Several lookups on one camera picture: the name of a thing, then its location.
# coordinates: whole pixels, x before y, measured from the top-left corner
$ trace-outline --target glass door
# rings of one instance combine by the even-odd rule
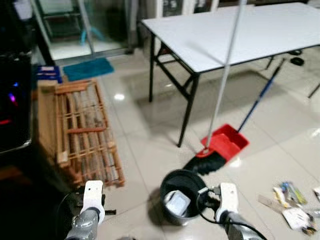
[[[53,60],[128,47],[127,0],[31,0]]]

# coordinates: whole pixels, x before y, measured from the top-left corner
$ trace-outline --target table top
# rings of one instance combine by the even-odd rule
[[[145,19],[143,24],[194,72],[223,67],[237,7]],[[320,45],[320,10],[303,3],[244,8],[230,63]]]

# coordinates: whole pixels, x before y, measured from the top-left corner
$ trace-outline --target black cable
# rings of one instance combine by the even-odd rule
[[[59,205],[58,205],[58,207],[56,209],[56,213],[55,213],[55,237],[57,239],[59,237],[59,235],[58,235],[58,220],[59,220],[60,208],[61,208],[62,204],[65,202],[65,200],[73,193],[74,193],[74,191],[70,191],[66,195],[64,195],[64,197],[62,198],[62,200],[60,201],[60,203],[59,203]]]
[[[256,234],[258,234],[258,236],[260,238],[262,238],[263,240],[267,240],[267,238],[261,233],[259,232],[257,229],[255,229],[253,226],[250,226],[248,224],[245,224],[245,223],[242,223],[242,222],[236,222],[236,221],[231,221],[231,222],[219,222],[219,221],[215,221],[215,220],[210,220],[209,218],[205,217],[202,212],[200,211],[200,208],[199,208],[199,199],[200,199],[200,196],[203,194],[198,194],[198,196],[196,197],[196,201],[195,201],[195,205],[196,205],[196,209],[199,213],[199,215],[204,219],[206,220],[207,222],[209,223],[212,223],[212,224],[219,224],[219,225],[240,225],[240,226],[243,226],[243,227],[246,227],[248,229],[251,229],[252,231],[254,231]]]

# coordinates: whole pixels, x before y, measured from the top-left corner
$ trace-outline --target blue doormat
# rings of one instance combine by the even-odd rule
[[[70,82],[89,79],[103,74],[109,74],[114,71],[110,62],[101,57],[90,61],[85,61],[79,64],[65,66],[63,68],[64,74],[67,75]]]

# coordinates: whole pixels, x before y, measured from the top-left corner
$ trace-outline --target wooden pallet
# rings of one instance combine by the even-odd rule
[[[55,88],[57,163],[75,185],[123,186],[121,161],[95,79]]]

